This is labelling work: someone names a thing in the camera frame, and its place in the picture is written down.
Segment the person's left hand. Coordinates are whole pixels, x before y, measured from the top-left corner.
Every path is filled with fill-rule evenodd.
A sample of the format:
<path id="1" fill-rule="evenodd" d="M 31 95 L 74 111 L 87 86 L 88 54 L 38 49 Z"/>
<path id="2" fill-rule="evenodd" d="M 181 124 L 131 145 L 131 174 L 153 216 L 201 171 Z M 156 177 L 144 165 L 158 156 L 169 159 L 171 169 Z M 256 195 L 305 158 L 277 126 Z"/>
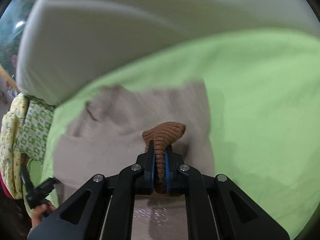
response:
<path id="1" fill-rule="evenodd" d="M 47 202 L 46 204 L 41 204 L 35 209 L 33 209 L 31 213 L 31 225 L 32 229 L 36 228 L 42 222 L 42 216 L 44 213 L 54 212 L 56 210 L 55 206 L 51 202 Z"/>

